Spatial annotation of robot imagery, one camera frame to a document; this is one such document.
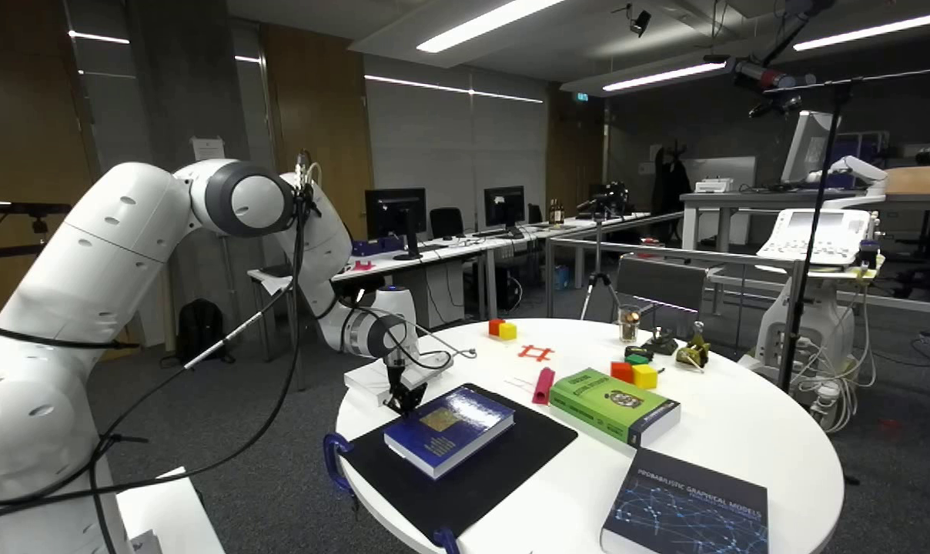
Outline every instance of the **round white table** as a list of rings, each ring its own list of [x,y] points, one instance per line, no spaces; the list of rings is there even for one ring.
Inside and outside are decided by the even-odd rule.
[[[589,319],[514,319],[521,335],[498,342],[487,335],[487,322],[467,322],[439,331],[456,349],[476,349],[478,358],[456,358],[456,366],[442,371],[425,401],[476,381],[498,392],[525,407],[548,413],[533,403],[533,384],[541,366],[555,374],[570,374],[587,366],[611,368],[626,342],[614,322]],[[553,349],[548,359],[521,358],[521,352]],[[770,488],[770,550],[803,554],[819,550],[841,515],[845,474],[825,430],[776,384],[749,371],[747,366],[711,355],[706,368],[682,368],[669,358],[660,394],[682,401],[682,421],[654,439],[650,450],[734,474]],[[353,368],[344,374],[337,430],[349,439],[395,418],[378,407],[385,392],[383,364]],[[483,520],[460,534],[467,554],[596,554],[601,550],[601,526],[615,501],[615,488],[632,469],[634,450],[620,450],[591,434],[578,434],[540,474],[502,499]],[[410,526],[349,460],[343,472],[365,501],[365,509],[414,550],[439,550],[416,526]]]

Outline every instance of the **green book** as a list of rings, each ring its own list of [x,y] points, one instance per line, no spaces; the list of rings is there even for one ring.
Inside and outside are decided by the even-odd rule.
[[[628,445],[650,445],[682,418],[682,403],[661,394],[611,378],[599,368],[583,368],[555,381],[553,407],[615,436]]]

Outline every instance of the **black mat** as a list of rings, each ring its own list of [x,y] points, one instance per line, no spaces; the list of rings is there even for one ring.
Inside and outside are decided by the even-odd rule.
[[[353,439],[349,460],[370,481],[416,530],[436,544],[462,534],[526,476],[553,460],[576,430],[510,401],[514,428],[487,442],[442,481],[425,476],[418,469],[395,455],[383,442],[383,428]]]

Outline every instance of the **person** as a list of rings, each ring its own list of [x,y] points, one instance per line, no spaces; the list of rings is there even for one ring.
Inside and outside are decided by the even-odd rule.
[[[691,195],[686,166],[682,162],[679,148],[660,148],[654,156],[654,214],[660,211],[682,211]],[[654,223],[660,243],[682,243],[679,220]]]

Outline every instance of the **tripod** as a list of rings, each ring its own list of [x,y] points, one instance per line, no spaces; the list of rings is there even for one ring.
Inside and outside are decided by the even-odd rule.
[[[596,211],[596,270],[589,278],[589,289],[587,289],[587,300],[583,300],[583,319],[589,315],[589,303],[591,303],[599,287],[603,287],[611,291],[614,309],[620,303],[615,291],[614,291],[614,281],[601,270],[601,214],[603,214],[603,210]]]

